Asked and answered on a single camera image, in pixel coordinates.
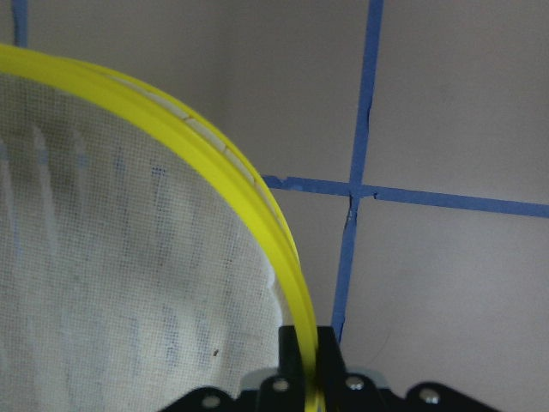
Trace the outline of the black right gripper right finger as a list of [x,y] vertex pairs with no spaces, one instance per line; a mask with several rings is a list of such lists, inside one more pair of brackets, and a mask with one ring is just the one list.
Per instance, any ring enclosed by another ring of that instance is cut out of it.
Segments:
[[377,411],[377,387],[365,374],[349,371],[330,326],[318,326],[317,386],[323,411]]

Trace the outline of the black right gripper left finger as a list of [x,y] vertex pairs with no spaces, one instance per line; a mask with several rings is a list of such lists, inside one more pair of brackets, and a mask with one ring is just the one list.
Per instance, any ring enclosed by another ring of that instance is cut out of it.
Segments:
[[278,331],[279,365],[260,385],[256,410],[296,412],[305,410],[305,373],[295,328],[284,325]]

